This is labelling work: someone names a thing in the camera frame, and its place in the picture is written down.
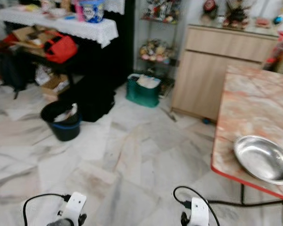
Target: wooden cabinet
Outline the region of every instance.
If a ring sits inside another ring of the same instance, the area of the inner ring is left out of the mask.
[[[199,30],[192,26],[187,35],[172,110],[217,120],[227,66],[261,68],[276,38],[262,40],[257,35],[244,36],[242,32],[232,31],[223,33],[208,28]]]

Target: black bucket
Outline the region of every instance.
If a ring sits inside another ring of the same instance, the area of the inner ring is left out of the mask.
[[[54,122],[55,117],[70,110],[72,104],[69,101],[55,101],[46,105],[41,111],[41,118],[47,122],[52,132],[60,141],[72,140],[80,133],[82,118],[78,112],[64,121]]]

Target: red bag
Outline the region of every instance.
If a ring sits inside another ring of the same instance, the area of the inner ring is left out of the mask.
[[[45,56],[48,60],[61,64],[77,53],[76,44],[70,36],[58,32],[46,31],[46,33],[56,35],[44,44]]]

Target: red table edge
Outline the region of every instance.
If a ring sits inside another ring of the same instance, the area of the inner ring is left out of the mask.
[[[223,172],[217,170],[216,168],[214,168],[214,166],[213,166],[212,163],[213,163],[213,161],[211,161],[211,169],[212,169],[215,173],[220,174],[221,176],[226,177],[226,178],[229,178],[229,179],[231,179],[231,180],[235,180],[235,181],[237,181],[237,182],[239,182],[239,183],[241,183],[241,184],[244,184],[244,185],[253,187],[253,188],[255,188],[255,189],[258,189],[258,190],[260,190],[260,191],[262,191],[262,192],[271,194],[271,195],[276,196],[276,197],[278,197],[278,198],[280,198],[280,199],[283,200],[283,195],[280,195],[280,194],[278,194],[278,193],[272,192],[272,191],[270,191],[270,190],[267,190],[267,189],[262,188],[262,187],[260,187],[260,186],[258,186],[258,185],[252,184],[252,183],[250,183],[250,182],[241,180],[241,179],[239,179],[239,178],[237,178],[237,177],[234,177],[234,176],[228,175],[228,174],[226,174],[226,173],[223,173]]]

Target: cardboard box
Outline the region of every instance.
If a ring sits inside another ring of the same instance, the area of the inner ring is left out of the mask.
[[[53,31],[56,32],[54,29],[50,29],[47,27],[36,25],[38,31]],[[40,45],[36,45],[32,40],[29,39],[29,35],[32,33],[36,33],[36,30],[33,27],[23,27],[20,29],[13,30],[13,34],[19,41],[15,41],[16,45],[23,46],[24,50],[30,52],[32,54],[36,54],[39,56],[45,57],[45,52],[43,50],[43,44],[47,42],[47,40],[52,39],[55,37],[54,34],[47,34],[44,32],[40,32],[37,35],[38,42]]]
[[[43,84],[41,86],[41,89],[44,98],[49,102],[57,101],[59,94],[69,89],[69,85],[66,86],[64,89],[60,90],[59,92],[55,92],[53,89],[57,87],[60,82],[67,80],[68,80],[67,76],[62,74],[59,77],[58,76],[52,77],[47,83]]]

